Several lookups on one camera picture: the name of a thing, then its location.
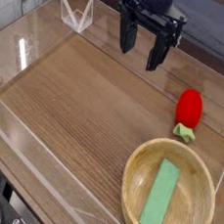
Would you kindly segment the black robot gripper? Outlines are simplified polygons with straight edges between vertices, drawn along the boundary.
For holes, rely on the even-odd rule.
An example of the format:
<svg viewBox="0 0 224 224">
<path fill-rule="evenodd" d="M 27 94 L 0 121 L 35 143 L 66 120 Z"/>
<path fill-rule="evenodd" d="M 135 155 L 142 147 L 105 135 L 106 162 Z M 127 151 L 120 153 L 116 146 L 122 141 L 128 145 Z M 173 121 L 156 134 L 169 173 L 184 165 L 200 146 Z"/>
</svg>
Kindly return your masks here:
<svg viewBox="0 0 224 224">
<path fill-rule="evenodd" d="M 122 53 L 136 44 L 137 27 L 156 35 L 146 70 L 154 71 L 164 62 L 171 46 L 179 45 L 187 17 L 174 6 L 174 0 L 120 0 L 119 46 Z"/>
</svg>

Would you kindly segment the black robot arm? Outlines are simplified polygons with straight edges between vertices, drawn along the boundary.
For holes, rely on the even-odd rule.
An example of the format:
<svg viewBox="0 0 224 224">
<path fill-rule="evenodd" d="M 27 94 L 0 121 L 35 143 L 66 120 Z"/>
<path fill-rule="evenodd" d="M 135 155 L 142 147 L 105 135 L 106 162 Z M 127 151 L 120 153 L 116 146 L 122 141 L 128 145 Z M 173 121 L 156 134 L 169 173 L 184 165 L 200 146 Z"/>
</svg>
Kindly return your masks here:
<svg viewBox="0 0 224 224">
<path fill-rule="evenodd" d="M 164 62 L 171 47 L 182 38 L 186 16 L 173 5 L 174 0 L 120 0 L 119 46 L 126 54 L 136 44 L 138 26 L 156 36 L 146 70 L 154 71 Z"/>
</svg>

